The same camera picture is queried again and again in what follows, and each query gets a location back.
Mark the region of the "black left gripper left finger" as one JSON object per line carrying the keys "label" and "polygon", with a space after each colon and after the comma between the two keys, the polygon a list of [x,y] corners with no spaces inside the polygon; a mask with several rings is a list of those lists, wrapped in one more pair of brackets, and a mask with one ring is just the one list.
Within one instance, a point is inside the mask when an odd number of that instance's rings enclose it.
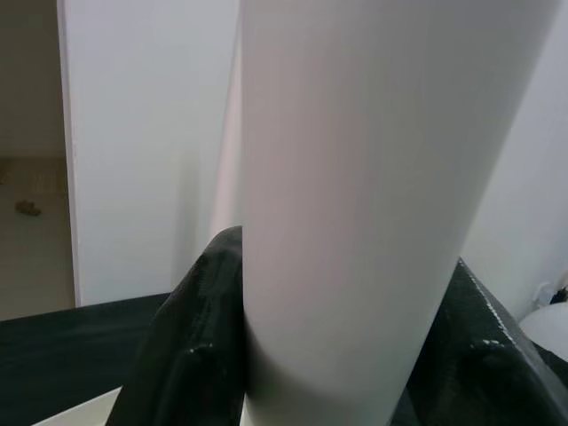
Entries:
{"label": "black left gripper left finger", "polygon": [[152,320],[120,425],[237,425],[245,394],[242,229],[218,233]]}

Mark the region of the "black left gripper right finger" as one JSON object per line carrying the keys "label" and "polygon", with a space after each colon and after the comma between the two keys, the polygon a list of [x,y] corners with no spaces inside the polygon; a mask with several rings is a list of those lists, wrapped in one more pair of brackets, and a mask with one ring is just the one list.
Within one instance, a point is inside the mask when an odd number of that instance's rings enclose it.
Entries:
{"label": "black left gripper right finger", "polygon": [[459,261],[407,382],[421,425],[565,425],[567,364]]}

